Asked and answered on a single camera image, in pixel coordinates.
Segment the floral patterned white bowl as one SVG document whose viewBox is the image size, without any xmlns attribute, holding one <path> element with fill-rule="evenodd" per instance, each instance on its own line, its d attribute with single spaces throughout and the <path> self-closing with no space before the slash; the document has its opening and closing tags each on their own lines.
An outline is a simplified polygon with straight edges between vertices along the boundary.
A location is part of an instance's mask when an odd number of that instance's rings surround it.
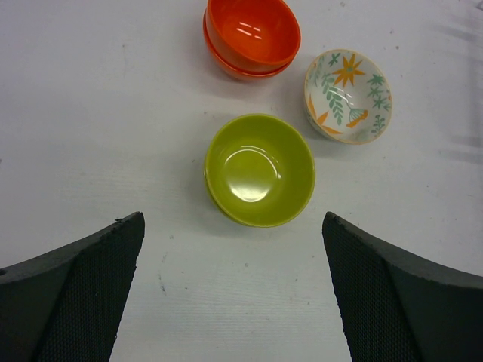
<svg viewBox="0 0 483 362">
<path fill-rule="evenodd" d="M 325 51 L 307 69 L 304 111 L 323 137 L 362 145 L 375 141 L 392 117 L 392 92 L 380 68 L 347 49 Z"/>
</svg>

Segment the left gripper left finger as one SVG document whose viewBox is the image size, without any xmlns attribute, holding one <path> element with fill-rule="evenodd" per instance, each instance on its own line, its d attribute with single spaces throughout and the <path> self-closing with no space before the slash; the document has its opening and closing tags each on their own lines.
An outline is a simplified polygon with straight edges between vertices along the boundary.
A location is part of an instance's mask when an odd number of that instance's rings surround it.
<svg viewBox="0 0 483 362">
<path fill-rule="evenodd" d="M 145 235 L 141 212 L 1 270 L 3 361 L 108 361 Z"/>
</svg>

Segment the green bowl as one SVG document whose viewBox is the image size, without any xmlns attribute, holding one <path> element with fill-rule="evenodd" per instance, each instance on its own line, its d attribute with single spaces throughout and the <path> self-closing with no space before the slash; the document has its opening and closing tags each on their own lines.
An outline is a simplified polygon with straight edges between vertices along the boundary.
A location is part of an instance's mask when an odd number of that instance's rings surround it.
<svg viewBox="0 0 483 362">
<path fill-rule="evenodd" d="M 217 203 L 242 225 L 271 228 L 295 219 L 315 188 L 315 160 L 303 136 L 267 114 L 228 121 L 204 162 Z"/>
<path fill-rule="evenodd" d="M 206 169 L 204 168 L 203 169 L 203 177 L 204 177 L 204 181 L 205 181 L 205 188 L 206 188 L 206 191 L 207 191 L 207 194 L 208 194 L 208 197 L 210 198 L 212 204 L 217 208 L 218 211 L 220 211 L 227 219 L 230 219 L 231 221 L 233 222 L 236 222 L 238 224 L 241 225 L 241 223 L 239 221 L 237 221 L 236 219 L 233 219 L 229 214 L 227 214 L 223 208 L 220 207 L 220 205 L 217 203 L 217 201 L 215 200 L 214 196 L 212 195 L 211 193 L 211 189 L 208 185 L 208 177 L 207 177 L 207 171 Z"/>
</svg>

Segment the orange bowl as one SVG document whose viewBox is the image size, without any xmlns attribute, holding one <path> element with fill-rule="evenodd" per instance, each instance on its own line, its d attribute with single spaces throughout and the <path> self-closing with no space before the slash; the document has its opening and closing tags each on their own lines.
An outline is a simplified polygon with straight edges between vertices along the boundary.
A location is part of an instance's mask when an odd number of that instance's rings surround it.
<svg viewBox="0 0 483 362">
<path fill-rule="evenodd" d="M 224 71 L 229 77 L 236 79 L 237 81 L 258 81 L 263 79 L 268 79 L 277 76 L 278 74 L 285 71 L 291 63 L 294 61 L 294 58 L 289 60 L 283 66 L 277 68 L 276 70 L 268 71 L 268 72 L 249 72 L 236 66 L 228 63 L 215 49 L 210 36 L 208 34 L 207 28 L 207 15 L 206 13 L 203 14 L 203 34 L 205 38 L 205 44 L 209 53 L 211 54 L 212 59 L 218 65 L 218 67 Z"/>
<path fill-rule="evenodd" d="M 205 24 L 217 53 L 247 72 L 280 69 L 291 63 L 301 43 L 297 18 L 280 0 L 211 0 Z"/>
</svg>

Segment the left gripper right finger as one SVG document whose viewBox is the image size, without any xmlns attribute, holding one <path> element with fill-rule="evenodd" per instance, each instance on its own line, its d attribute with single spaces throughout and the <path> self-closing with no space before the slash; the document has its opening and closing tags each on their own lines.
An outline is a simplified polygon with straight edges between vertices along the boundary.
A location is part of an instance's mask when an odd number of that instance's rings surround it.
<svg viewBox="0 0 483 362">
<path fill-rule="evenodd" d="M 353 361 L 480 361 L 482 278 L 326 213 L 322 238 Z"/>
</svg>

